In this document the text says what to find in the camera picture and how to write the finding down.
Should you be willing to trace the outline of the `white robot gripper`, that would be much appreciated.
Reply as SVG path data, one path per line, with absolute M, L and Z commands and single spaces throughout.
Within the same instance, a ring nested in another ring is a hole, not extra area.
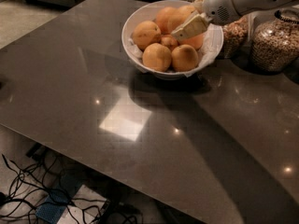
M 179 41 L 206 32 L 211 22 L 224 25 L 240 18 L 233 0 L 194 0 L 192 6 L 197 12 L 171 32 L 171 36 Z

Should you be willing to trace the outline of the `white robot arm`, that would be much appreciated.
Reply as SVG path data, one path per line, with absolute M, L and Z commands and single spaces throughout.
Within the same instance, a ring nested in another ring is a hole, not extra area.
M 239 20 L 254 11 L 291 7 L 299 0 L 195 0 L 195 11 L 171 35 L 177 40 L 184 40 L 200 35 L 210 23 L 225 25 Z

